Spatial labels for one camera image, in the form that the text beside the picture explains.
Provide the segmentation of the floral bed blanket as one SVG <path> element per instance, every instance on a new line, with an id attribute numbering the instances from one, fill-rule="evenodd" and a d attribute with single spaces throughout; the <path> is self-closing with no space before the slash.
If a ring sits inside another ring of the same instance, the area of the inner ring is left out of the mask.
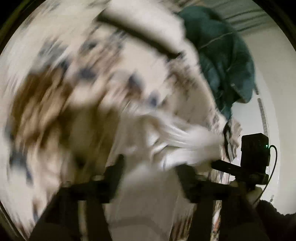
<path id="1" fill-rule="evenodd" d="M 223 139 L 199 55 L 185 36 L 176 58 L 97 16 L 109 1 L 46 1 L 1 53 L 1 202 L 29 237 L 62 187 L 98 181 L 123 114 L 160 113 Z M 78 202 L 81 240 L 98 240 L 98 204 Z"/>

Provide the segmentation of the white folded garment black trim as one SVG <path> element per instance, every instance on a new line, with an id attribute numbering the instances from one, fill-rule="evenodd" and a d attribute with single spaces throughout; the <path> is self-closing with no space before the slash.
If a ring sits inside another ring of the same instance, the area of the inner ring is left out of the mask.
<path id="1" fill-rule="evenodd" d="M 157 1 L 109 1 L 97 20 L 121 28 L 171 58 L 183 50 L 183 21 Z"/>

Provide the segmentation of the white t-shirt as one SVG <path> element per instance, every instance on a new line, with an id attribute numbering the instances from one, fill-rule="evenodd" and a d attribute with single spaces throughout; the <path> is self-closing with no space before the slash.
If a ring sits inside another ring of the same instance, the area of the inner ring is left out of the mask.
<path id="1" fill-rule="evenodd" d="M 107 208 L 113 240 L 186 240 L 195 206 L 182 192 L 175 167 L 201 171 L 221 156 L 223 139 L 200 125 L 165 114 L 123 114 L 108 163 L 125 156 L 116 197 Z"/>

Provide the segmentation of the white curved headboard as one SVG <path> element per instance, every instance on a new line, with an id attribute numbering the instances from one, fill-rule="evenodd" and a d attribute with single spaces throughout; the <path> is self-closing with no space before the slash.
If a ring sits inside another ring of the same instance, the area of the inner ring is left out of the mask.
<path id="1" fill-rule="evenodd" d="M 233 115 L 242 134 L 264 133 L 275 145 L 274 175 L 262 198 L 283 214 L 295 212 L 295 50 L 278 26 L 243 36 L 253 56 L 256 87 L 247 104 L 235 103 Z"/>

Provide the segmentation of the dark green plush blanket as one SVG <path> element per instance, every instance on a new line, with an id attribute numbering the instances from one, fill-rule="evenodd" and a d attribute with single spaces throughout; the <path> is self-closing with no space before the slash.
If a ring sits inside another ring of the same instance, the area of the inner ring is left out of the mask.
<path id="1" fill-rule="evenodd" d="M 184 21 L 187 39 L 198 51 L 217 108 L 230 119 L 234 102 L 248 103 L 255 88 L 249 49 L 237 31 L 210 8 L 188 6 L 178 15 Z"/>

